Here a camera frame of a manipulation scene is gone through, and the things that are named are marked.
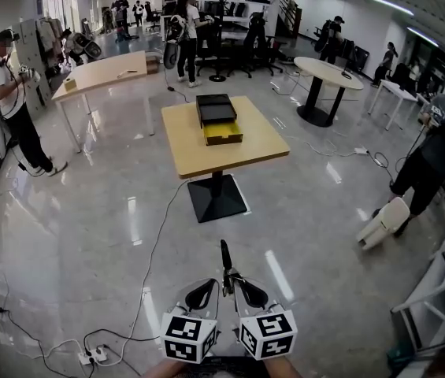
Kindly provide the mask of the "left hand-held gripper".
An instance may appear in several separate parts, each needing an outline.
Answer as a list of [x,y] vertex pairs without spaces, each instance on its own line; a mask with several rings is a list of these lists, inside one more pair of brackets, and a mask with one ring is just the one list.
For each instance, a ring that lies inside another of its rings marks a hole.
[[163,313],[161,346],[165,358],[200,363],[217,341],[220,284],[198,280],[180,290]]

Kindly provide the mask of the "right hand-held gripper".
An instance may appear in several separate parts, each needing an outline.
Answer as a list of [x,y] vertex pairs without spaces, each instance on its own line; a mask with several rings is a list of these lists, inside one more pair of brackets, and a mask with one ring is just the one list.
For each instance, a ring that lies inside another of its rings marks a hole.
[[235,310],[239,316],[239,341],[256,360],[288,355],[298,334],[291,310],[280,298],[256,280],[244,279],[237,271],[223,276],[223,296],[234,286]]

